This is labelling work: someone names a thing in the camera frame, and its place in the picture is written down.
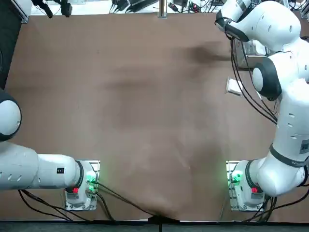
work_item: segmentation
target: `black sticker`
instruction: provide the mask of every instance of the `black sticker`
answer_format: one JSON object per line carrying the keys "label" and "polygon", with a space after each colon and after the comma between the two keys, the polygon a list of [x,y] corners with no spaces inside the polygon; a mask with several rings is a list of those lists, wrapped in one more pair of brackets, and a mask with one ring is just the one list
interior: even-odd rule
{"label": "black sticker", "polygon": [[300,146],[299,153],[300,154],[305,154],[307,152],[309,152],[309,140],[308,139],[301,141],[301,146]]}
{"label": "black sticker", "polygon": [[64,174],[64,168],[57,168],[58,174]]}

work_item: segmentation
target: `robot elbow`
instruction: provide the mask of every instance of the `robot elbow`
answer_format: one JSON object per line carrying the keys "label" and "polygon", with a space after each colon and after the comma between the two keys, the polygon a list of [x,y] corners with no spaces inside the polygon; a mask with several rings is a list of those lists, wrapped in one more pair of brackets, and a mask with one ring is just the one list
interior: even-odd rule
{"label": "robot elbow", "polygon": [[296,188],[305,176],[304,168],[294,168],[275,159],[270,153],[260,167],[258,184],[266,195],[277,197]]}

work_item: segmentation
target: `equipment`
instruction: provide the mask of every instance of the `equipment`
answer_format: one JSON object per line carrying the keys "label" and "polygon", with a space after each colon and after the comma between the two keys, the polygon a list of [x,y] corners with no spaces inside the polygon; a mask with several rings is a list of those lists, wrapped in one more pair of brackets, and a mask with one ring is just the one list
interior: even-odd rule
{"label": "equipment", "polygon": [[17,102],[0,90],[0,189],[62,188],[70,210],[95,209],[98,175],[91,164],[6,142],[18,132],[21,120]]}
{"label": "equipment", "polygon": [[[50,10],[47,3],[43,3],[43,0],[31,0],[31,1],[33,5],[39,6],[42,10],[44,10],[49,18],[53,17],[53,12]],[[68,18],[72,14],[72,5],[68,3],[68,0],[54,0],[54,2],[60,5],[61,13],[66,18]]]}
{"label": "equipment", "polygon": [[280,100],[276,135],[266,157],[240,161],[232,172],[240,210],[261,208],[265,195],[277,197],[304,181],[309,156],[309,43],[298,18],[283,5],[265,1],[243,17],[250,0],[228,0],[215,24],[233,42],[258,40],[275,54],[262,58],[252,74],[256,91]]}

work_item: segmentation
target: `black floor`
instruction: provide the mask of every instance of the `black floor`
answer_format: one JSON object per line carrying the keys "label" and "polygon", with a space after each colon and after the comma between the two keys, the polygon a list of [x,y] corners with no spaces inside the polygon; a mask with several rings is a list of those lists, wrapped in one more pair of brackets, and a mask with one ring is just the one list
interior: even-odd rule
{"label": "black floor", "polygon": [[[163,225],[162,232],[308,232],[309,226],[174,226]],[[109,226],[69,223],[0,222],[0,232],[159,232],[159,226]]]}

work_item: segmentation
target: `metal pole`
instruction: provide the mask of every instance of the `metal pole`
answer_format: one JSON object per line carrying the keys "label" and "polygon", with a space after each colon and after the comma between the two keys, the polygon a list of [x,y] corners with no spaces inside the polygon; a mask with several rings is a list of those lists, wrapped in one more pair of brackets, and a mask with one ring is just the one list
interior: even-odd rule
{"label": "metal pole", "polygon": [[167,0],[159,0],[159,14],[158,18],[167,18]]}

